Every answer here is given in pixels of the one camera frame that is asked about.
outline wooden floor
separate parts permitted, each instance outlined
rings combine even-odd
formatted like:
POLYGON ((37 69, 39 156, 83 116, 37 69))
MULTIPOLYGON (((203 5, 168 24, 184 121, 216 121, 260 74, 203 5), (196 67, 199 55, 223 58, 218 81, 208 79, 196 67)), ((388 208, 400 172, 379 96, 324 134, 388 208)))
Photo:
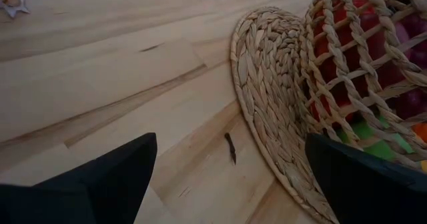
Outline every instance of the wooden floor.
POLYGON ((310 1, 27 0, 30 15, 1 12, 0 182, 33 185, 156 132, 136 223, 314 223, 260 155, 228 59, 247 11, 302 15, 310 1))

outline wicker basket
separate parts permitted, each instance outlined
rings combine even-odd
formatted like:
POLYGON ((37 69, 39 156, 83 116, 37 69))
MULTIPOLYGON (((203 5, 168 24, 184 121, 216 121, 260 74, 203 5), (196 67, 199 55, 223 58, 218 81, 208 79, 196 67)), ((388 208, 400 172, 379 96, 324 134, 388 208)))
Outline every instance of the wicker basket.
POLYGON ((395 28, 397 22, 413 13, 427 20, 427 0, 366 1, 355 7, 353 0, 314 0, 304 19, 275 7, 263 7, 238 23, 232 39, 236 92, 260 151, 292 197, 321 223, 338 221, 308 165, 304 153, 307 133, 324 133, 342 142, 337 133, 340 129, 347 137, 346 143, 360 150, 383 140, 393 154, 391 161, 413 169, 421 169, 420 160, 427 159, 427 145, 411 128, 427 121, 427 114, 403 120, 389 102, 413 89, 427 87, 426 71, 406 56, 407 50, 427 40, 427 32, 401 43, 395 28), (340 8, 345 10, 346 18, 335 23, 334 15, 340 8), (379 23, 364 31, 359 14, 369 8, 379 23), (319 25, 321 32, 315 35, 319 25), (342 28, 349 28, 353 37, 345 45, 337 34, 342 28), (384 38, 384 54, 372 58, 367 40, 378 33, 384 38), (326 41, 328 49, 316 55, 316 43, 320 41, 326 41), (347 65, 346 51, 351 48, 357 50, 357 68, 347 65), (325 81, 321 66, 327 60, 334 64, 336 76, 325 81), (377 72, 383 65, 397 67, 403 80, 382 87, 377 72), (357 78, 366 82, 364 95, 354 83, 357 78), (337 104, 332 90, 339 85, 345 87, 348 105, 337 104), (371 137, 360 138, 355 133, 348 120, 351 113, 366 122, 373 132, 371 137), (414 153, 402 148, 396 133, 414 153))

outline green object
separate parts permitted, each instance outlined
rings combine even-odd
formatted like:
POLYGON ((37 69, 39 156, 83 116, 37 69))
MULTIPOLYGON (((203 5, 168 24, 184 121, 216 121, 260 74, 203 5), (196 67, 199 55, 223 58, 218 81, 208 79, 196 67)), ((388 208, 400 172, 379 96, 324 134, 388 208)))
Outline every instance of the green object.
MULTIPOLYGON (((385 126, 385 128, 389 127, 389 124, 384 120, 383 117, 379 117, 380 122, 385 126)), ((368 126, 366 121, 361 121, 359 123, 352 124, 352 129, 354 133, 361 139, 367 139, 371 136, 373 136, 374 132, 371 130, 371 128, 368 126)), ((341 139, 343 143, 349 143, 348 137, 346 133, 343 130, 339 130, 337 132, 338 137, 341 139)), ((399 145, 405 149, 408 153, 413 153, 411 146, 403 140, 403 138, 399 134, 394 134, 395 140, 399 143, 399 145)), ((385 160, 391 160, 394 158, 394 153, 392 152, 391 148, 386 144, 385 141, 379 141, 375 144, 373 144, 370 147, 364 148, 365 152, 374 155, 376 157, 385 159, 385 160)))

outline round woven placemat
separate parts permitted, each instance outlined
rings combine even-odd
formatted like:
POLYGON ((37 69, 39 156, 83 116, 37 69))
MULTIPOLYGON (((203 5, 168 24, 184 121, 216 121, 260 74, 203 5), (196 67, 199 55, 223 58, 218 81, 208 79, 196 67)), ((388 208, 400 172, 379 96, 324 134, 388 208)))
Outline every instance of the round woven placemat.
POLYGON ((248 13, 232 37, 234 85, 244 117, 276 177, 320 223, 338 223, 304 152, 294 73, 300 68, 302 20, 276 7, 248 13))

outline seagrass weave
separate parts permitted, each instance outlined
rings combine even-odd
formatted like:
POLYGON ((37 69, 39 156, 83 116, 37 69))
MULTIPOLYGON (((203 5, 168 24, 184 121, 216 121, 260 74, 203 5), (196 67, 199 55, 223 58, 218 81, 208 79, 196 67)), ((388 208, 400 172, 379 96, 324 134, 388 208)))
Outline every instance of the seagrass weave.
POLYGON ((400 43, 394 26, 413 13, 427 19, 427 0, 367 0, 361 7, 355 7, 352 0, 314 0, 303 19, 275 7, 263 7, 248 13, 236 27, 231 44, 232 72, 246 121, 277 178, 320 223, 338 221, 308 165, 304 153, 307 133, 323 133, 342 142, 336 133, 338 126, 348 137, 346 144, 357 149, 384 140, 395 156, 394 162, 420 169, 420 160, 427 159, 427 145, 411 129, 427 121, 427 114, 402 120, 387 102, 415 88, 425 91, 427 87, 426 70, 405 56, 405 51, 427 40, 427 32, 400 43), (335 23, 334 14, 343 6, 346 18, 335 23), (367 8, 373 8, 379 24, 364 31, 359 14, 367 8), (318 25, 322 31, 314 35, 318 25), (350 27, 353 37, 345 45, 341 45, 337 34, 343 27, 350 27), (384 33, 385 54, 373 59, 366 40, 379 32, 384 33), (316 57, 316 42, 322 38, 327 40, 328 51, 316 57), (352 47, 357 48, 360 57, 354 71, 349 70, 345 57, 352 47), (327 59, 336 66, 336 77, 328 82, 319 70, 327 59), (387 87, 379 84, 377 71, 386 63, 398 67, 403 81, 387 87), (366 80, 365 96, 355 88, 357 77, 366 80), (340 107, 336 103, 331 90, 337 85, 345 87, 349 105, 340 107), (321 96, 330 110, 322 104, 321 96), (312 103, 317 117, 313 116, 312 103), (366 121, 373 136, 361 139, 354 133, 346 119, 351 113, 366 121), (409 154, 399 145, 396 133, 414 153, 409 154))

